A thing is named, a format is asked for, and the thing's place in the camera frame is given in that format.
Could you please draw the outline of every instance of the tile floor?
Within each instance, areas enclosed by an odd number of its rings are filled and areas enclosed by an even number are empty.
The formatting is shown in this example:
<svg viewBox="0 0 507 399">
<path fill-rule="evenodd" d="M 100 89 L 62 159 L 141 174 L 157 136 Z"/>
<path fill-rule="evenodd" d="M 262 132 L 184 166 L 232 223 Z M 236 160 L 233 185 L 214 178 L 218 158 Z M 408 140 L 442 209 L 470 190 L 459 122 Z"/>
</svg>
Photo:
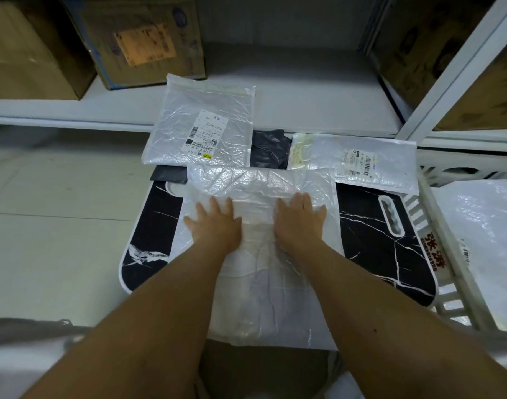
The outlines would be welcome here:
<svg viewBox="0 0 507 399">
<path fill-rule="evenodd" d="M 148 134 L 0 126 L 0 316 L 94 326 L 148 190 Z"/>
</svg>

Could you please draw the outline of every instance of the white plastic bag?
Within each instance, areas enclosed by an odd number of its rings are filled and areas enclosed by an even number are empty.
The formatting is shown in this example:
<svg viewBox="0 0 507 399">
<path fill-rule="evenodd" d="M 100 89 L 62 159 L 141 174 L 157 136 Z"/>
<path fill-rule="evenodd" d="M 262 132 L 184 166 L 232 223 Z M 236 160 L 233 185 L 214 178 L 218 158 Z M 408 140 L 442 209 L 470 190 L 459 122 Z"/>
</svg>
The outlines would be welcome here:
<svg viewBox="0 0 507 399">
<path fill-rule="evenodd" d="M 413 141 L 296 133 L 287 168 L 332 168 L 340 183 L 419 194 Z"/>
<path fill-rule="evenodd" d="M 247 167 L 253 135 L 255 87 L 219 86 L 173 74 L 144 164 Z"/>
<path fill-rule="evenodd" d="M 208 337 L 235 345 L 336 349 L 313 289 L 276 246 L 273 231 L 276 199 L 308 192 L 314 207 L 327 207 L 324 241 L 342 253 L 331 172 L 189 165 L 187 174 L 180 218 L 196 218 L 194 205 L 208 207 L 210 195 L 221 204 L 231 197 L 235 216 L 242 216 L 243 240 L 218 276 Z M 170 258 L 191 245 L 190 231 L 178 222 Z"/>
<path fill-rule="evenodd" d="M 507 179 L 433 189 L 500 329 L 507 331 Z"/>
</svg>

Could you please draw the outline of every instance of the hand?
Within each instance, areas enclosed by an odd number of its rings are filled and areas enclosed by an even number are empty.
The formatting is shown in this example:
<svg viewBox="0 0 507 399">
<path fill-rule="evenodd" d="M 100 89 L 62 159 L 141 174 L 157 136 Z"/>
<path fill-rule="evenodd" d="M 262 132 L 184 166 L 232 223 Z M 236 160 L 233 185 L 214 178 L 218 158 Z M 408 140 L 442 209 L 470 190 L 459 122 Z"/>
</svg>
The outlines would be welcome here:
<svg viewBox="0 0 507 399">
<path fill-rule="evenodd" d="M 322 240 L 327 209 L 322 206 L 318 212 L 313 211 L 313 203 L 309 194 L 297 193 L 290 206 L 278 199 L 274 216 L 274 233 L 281 249 L 295 258 L 303 249 Z"/>
<path fill-rule="evenodd" d="M 242 218 L 233 219 L 233 202 L 230 197 L 226 199 L 224 209 L 221 211 L 215 196 L 209 198 L 209 213 L 200 202 L 196 204 L 198 221 L 187 215 L 183 222 L 192 234 L 195 244 L 209 244 L 211 247 L 222 248 L 224 254 L 233 252 L 241 243 Z"/>
</svg>

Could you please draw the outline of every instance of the blue tape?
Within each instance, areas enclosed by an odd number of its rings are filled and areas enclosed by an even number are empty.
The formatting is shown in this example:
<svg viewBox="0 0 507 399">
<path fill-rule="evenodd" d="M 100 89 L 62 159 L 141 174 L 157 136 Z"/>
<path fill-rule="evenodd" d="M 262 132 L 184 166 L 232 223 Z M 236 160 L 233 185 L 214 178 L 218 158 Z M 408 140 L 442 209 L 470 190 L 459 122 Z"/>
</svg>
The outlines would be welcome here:
<svg viewBox="0 0 507 399">
<path fill-rule="evenodd" d="M 108 83 L 109 87 L 111 89 L 125 88 L 125 86 L 115 84 L 109 77 L 106 68 L 102 64 L 102 60 L 100 59 L 100 54 L 98 53 L 98 50 L 94 48 L 93 43 L 91 42 L 91 38 L 89 37 L 89 34 L 87 33 L 87 30 L 85 29 L 85 26 L 83 25 L 83 22 L 80 19 L 79 10 L 82 8 L 83 0 L 63 0 L 63 2 L 67 6 L 69 11 L 71 11 L 71 15 L 73 16 L 74 22 L 78 26 L 80 34 L 82 35 L 82 38 L 84 38 L 84 41 L 87 47 L 89 48 L 89 51 L 95 57 L 95 61 L 97 62 L 98 66 L 100 66 L 102 74 L 104 75 L 104 79 Z"/>
</svg>

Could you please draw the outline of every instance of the brown cardboard box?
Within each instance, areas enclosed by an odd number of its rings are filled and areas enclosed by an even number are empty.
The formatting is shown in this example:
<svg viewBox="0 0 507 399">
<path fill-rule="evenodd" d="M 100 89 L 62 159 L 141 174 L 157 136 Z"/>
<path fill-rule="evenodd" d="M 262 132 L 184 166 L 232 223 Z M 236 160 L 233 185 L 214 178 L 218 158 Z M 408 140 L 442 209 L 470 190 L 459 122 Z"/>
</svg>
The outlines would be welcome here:
<svg viewBox="0 0 507 399">
<path fill-rule="evenodd" d="M 507 46 L 436 126 L 480 129 L 507 129 Z"/>
<path fill-rule="evenodd" d="M 471 0 L 441 0 L 403 36 L 381 74 L 416 108 L 455 57 L 488 6 Z"/>
<path fill-rule="evenodd" d="M 194 0 L 63 0 L 104 86 L 206 77 Z"/>
<path fill-rule="evenodd" d="M 0 1 L 0 99 L 80 99 L 95 74 L 57 0 Z"/>
</svg>

